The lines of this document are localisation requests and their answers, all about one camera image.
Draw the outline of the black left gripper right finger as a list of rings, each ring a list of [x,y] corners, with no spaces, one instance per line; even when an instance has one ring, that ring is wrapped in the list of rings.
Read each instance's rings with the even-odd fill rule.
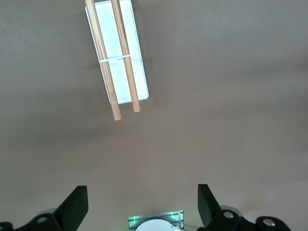
[[[219,205],[207,184],[198,185],[198,211],[203,227],[200,231],[289,231],[280,219],[261,216],[254,223],[231,206]]]

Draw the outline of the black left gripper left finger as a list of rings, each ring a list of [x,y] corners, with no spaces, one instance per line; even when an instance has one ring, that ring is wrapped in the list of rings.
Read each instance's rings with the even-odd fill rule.
[[[10,222],[1,222],[2,231],[76,231],[89,210],[87,186],[77,186],[54,209],[40,212],[27,224],[14,228]]]

